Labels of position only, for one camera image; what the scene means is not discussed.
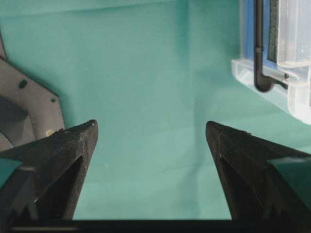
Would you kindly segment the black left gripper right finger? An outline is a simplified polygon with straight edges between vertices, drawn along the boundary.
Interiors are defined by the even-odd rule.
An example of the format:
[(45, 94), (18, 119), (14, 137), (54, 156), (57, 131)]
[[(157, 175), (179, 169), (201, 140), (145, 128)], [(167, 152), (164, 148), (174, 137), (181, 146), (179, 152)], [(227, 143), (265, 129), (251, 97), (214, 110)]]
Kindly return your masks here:
[(310, 220), (308, 153), (214, 121), (206, 139), (232, 219)]

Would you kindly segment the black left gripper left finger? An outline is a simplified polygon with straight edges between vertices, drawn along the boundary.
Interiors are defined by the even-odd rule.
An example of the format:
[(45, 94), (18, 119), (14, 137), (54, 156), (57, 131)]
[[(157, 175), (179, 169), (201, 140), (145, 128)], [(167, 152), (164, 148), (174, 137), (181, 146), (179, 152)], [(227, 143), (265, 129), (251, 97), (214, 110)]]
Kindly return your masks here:
[(90, 120), (1, 152), (20, 164), (0, 187), (0, 219), (72, 219), (97, 140)]

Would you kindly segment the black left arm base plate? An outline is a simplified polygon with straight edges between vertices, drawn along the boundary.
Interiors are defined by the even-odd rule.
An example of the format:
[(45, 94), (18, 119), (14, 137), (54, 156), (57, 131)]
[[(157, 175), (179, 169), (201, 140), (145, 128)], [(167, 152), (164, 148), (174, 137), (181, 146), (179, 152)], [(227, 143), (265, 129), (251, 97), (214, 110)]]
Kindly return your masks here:
[(1, 151), (45, 138), (64, 127), (59, 97), (9, 64), (1, 45)]

